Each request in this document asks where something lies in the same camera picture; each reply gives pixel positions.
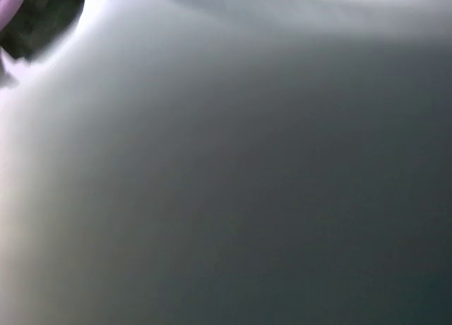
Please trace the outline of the grey pillowcase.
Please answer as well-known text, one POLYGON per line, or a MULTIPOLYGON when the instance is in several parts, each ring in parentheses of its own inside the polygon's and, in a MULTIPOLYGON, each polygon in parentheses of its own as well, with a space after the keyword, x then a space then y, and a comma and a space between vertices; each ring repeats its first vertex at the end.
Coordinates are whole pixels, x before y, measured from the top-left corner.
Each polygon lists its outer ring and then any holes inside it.
POLYGON ((450 324, 451 0, 106 0, 1 99, 2 324, 450 324))

